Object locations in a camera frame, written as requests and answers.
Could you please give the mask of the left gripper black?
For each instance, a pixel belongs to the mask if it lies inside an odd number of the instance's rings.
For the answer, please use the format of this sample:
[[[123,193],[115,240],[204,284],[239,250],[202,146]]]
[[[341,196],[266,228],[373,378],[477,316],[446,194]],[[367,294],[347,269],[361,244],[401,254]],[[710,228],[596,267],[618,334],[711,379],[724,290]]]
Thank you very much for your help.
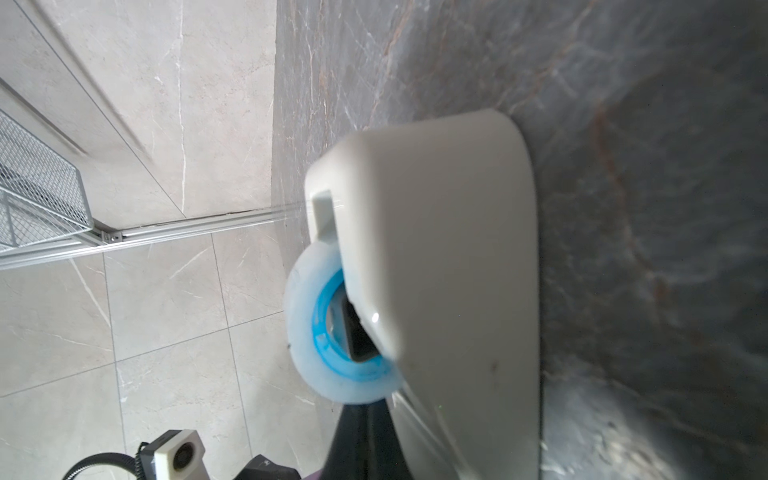
[[[264,455],[257,455],[241,469],[235,480],[300,480],[300,474],[294,468],[274,463]]]

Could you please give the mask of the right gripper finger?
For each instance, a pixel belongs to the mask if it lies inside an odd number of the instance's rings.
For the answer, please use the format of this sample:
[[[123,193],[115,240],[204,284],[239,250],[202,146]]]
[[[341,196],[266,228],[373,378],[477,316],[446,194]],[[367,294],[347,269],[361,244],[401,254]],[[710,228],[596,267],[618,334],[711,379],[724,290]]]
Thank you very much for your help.
[[[321,479],[413,479],[388,404],[344,405]]]

